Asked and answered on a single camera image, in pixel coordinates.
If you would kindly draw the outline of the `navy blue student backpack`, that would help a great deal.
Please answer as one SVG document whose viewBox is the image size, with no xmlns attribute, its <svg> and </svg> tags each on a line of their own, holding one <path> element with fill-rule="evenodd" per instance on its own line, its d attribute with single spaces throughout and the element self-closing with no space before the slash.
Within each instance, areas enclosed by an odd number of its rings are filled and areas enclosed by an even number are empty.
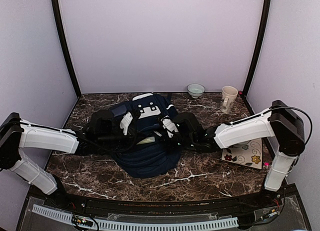
<svg viewBox="0 0 320 231">
<path fill-rule="evenodd" d="M 170 148 L 165 144 L 168 136 L 157 116 L 174 118 L 178 112 L 171 102 L 171 94 L 145 93 L 110 108 L 115 116 L 132 112 L 135 115 L 135 145 L 127 152 L 112 154 L 116 163 L 133 178 L 152 178 L 176 168 L 182 148 Z M 141 140 L 155 137 L 155 142 L 137 145 Z"/>
</svg>

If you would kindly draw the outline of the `yellow highlighter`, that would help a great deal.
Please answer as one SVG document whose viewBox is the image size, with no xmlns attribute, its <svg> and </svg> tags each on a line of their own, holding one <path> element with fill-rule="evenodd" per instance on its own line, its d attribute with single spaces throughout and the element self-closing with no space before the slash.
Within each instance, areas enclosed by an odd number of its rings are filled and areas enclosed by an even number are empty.
<svg viewBox="0 0 320 231">
<path fill-rule="evenodd" d="M 140 142 L 137 143 L 137 145 L 144 145 L 144 144 L 150 144 L 150 143 L 154 143 L 156 141 L 155 137 L 147 137 L 143 140 L 141 140 Z"/>
</svg>

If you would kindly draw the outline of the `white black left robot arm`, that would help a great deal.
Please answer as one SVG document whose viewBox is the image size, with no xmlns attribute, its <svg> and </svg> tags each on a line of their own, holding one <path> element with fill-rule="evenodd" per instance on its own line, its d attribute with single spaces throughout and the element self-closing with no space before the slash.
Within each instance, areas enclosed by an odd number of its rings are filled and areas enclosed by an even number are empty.
<svg viewBox="0 0 320 231">
<path fill-rule="evenodd" d="M 60 209 L 71 204 L 61 180 L 39 167 L 24 149 L 35 148 L 68 155 L 116 154 L 126 152 L 136 142 L 137 117 L 131 111 L 117 118 L 111 111 L 95 112 L 87 126 L 59 129 L 24 120 L 10 113 L 0 125 L 0 168 L 9 170 L 37 187 Z"/>
</svg>

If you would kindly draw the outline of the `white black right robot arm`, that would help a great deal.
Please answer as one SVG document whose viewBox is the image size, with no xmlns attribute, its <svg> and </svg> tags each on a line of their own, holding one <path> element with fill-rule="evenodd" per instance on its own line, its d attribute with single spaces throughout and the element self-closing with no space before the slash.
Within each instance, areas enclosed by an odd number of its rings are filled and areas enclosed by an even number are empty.
<svg viewBox="0 0 320 231">
<path fill-rule="evenodd" d="M 159 121 L 177 145 L 199 153 L 213 153 L 256 139 L 276 139 L 278 149 L 264 179 L 265 189 L 255 196 L 255 204 L 266 208 L 274 201 L 274 192 L 280 189 L 311 138 L 305 135 L 299 113 L 310 119 L 305 111 L 275 100 L 271 107 L 259 113 L 207 129 L 191 112 L 182 112 L 173 118 L 162 117 Z"/>
</svg>

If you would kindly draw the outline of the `celadon bowl at back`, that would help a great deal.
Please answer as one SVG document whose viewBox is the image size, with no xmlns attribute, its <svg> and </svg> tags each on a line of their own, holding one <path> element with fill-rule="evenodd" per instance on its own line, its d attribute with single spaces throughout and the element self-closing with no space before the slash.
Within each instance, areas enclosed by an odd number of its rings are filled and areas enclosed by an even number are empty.
<svg viewBox="0 0 320 231">
<path fill-rule="evenodd" d="M 205 91 L 205 87 L 198 83 L 192 83 L 187 86 L 188 94 L 194 99 L 201 97 Z"/>
</svg>

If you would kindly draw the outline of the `cream ceramic mug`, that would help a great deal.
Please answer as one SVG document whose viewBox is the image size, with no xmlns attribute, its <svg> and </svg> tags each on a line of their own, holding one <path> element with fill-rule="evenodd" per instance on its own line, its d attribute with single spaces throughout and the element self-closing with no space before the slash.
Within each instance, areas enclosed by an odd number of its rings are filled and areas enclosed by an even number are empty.
<svg viewBox="0 0 320 231">
<path fill-rule="evenodd" d="M 224 86 L 222 88 L 222 98 L 220 111 L 227 114 L 238 96 L 239 91 L 233 86 Z"/>
</svg>

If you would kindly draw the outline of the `square floral plate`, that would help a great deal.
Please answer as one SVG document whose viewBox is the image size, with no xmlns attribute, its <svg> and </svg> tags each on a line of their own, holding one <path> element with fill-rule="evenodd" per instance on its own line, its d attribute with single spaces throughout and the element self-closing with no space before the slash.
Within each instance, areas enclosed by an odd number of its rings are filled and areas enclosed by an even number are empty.
<svg viewBox="0 0 320 231">
<path fill-rule="evenodd" d="M 252 169 L 261 170 L 263 164 L 262 139 L 234 144 L 221 152 L 220 160 Z"/>
</svg>

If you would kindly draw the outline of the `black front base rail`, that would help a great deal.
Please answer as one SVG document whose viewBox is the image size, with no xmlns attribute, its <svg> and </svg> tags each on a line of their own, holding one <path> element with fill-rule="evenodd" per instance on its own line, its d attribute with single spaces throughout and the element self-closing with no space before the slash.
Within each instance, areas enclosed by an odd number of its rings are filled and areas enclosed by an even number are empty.
<svg viewBox="0 0 320 231">
<path fill-rule="evenodd" d="M 178 216 L 218 213 L 223 215 L 249 216 L 259 209 L 266 210 L 279 207 L 282 214 L 290 210 L 305 215 L 304 205 L 295 184 L 283 186 L 275 194 L 265 191 L 241 196 L 223 197 L 194 201 L 121 201 L 102 198 L 85 197 L 68 194 L 69 203 L 61 209 L 87 217 L 107 217 L 110 214 L 137 216 Z"/>
</svg>

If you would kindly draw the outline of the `black left frame post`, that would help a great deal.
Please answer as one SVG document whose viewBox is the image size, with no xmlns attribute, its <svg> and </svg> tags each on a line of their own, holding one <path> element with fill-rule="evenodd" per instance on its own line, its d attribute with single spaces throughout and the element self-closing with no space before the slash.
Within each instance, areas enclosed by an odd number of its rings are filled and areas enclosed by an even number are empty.
<svg viewBox="0 0 320 231">
<path fill-rule="evenodd" d="M 62 54 L 64 57 L 64 61 L 67 67 L 68 75 L 71 80 L 71 84 L 73 87 L 73 90 L 75 92 L 76 97 L 79 99 L 82 96 L 82 92 L 80 89 L 80 85 L 78 83 L 76 72 L 72 63 L 69 47 L 67 44 L 67 38 L 65 35 L 64 27 L 63 27 L 63 20 L 59 5 L 59 0 L 51 0 L 51 6 L 53 10 L 55 25 L 57 29 L 57 34 L 60 42 L 60 47 L 62 50 Z"/>
</svg>

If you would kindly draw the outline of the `black frame post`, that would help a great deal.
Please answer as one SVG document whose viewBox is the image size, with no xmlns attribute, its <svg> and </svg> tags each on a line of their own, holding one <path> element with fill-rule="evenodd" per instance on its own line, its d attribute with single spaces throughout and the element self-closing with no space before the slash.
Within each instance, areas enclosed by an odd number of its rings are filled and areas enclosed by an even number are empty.
<svg viewBox="0 0 320 231">
<path fill-rule="evenodd" d="M 71 84 L 73 87 L 73 90 L 75 92 L 76 97 L 79 99 L 82 96 L 82 92 L 80 89 L 80 85 L 78 83 L 76 72 L 72 63 L 69 47 L 67 44 L 67 38 L 65 35 L 64 27 L 63 27 L 63 20 L 59 5 L 59 0 L 51 0 L 51 6 L 53 10 L 55 25 L 57 29 L 57 34 L 60 42 L 60 47 L 62 50 L 62 54 L 64 57 L 64 61 L 67 67 L 68 75 L 71 80 Z"/>
<path fill-rule="evenodd" d="M 261 49 L 262 49 L 262 45 L 263 45 L 263 41 L 264 41 L 264 36 L 265 36 L 265 32 L 266 32 L 270 6 L 271 6 L 271 0 L 263 0 L 261 18 L 260 18 L 260 22 L 259 22 L 256 42 L 255 42 L 249 70 L 247 73 L 247 77 L 245 80 L 245 84 L 244 84 L 244 87 L 242 90 L 242 94 L 244 97 L 248 96 L 249 91 L 250 91 L 250 87 L 251 87 L 251 84 L 252 84 L 252 81 L 253 81 L 253 78 L 255 75 L 255 71 L 257 68 L 257 64 L 258 64 L 258 60 L 260 57 L 260 53 L 261 53 Z"/>
</svg>

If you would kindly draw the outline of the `black right frame post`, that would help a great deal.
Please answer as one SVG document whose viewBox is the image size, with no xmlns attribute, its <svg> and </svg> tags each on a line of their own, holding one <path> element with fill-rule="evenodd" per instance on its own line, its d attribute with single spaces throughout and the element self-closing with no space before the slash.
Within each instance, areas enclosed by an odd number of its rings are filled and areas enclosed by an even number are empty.
<svg viewBox="0 0 320 231">
<path fill-rule="evenodd" d="M 258 64 L 258 60 L 260 57 L 260 53 L 261 53 L 261 49 L 262 49 L 262 45 L 263 45 L 263 41 L 264 41 L 264 36 L 265 36 L 265 32 L 266 32 L 270 6 L 271 6 L 271 0 L 263 0 L 261 18 L 260 18 L 260 22 L 259 22 L 256 42 L 255 42 L 249 70 L 247 73 L 247 77 L 245 80 L 245 84 L 244 84 L 244 87 L 242 90 L 242 94 L 244 97 L 248 96 L 249 91 L 250 91 L 250 87 L 251 87 L 251 84 L 252 84 L 252 81 L 253 81 L 253 78 L 255 75 L 255 71 L 257 68 L 257 64 Z"/>
</svg>

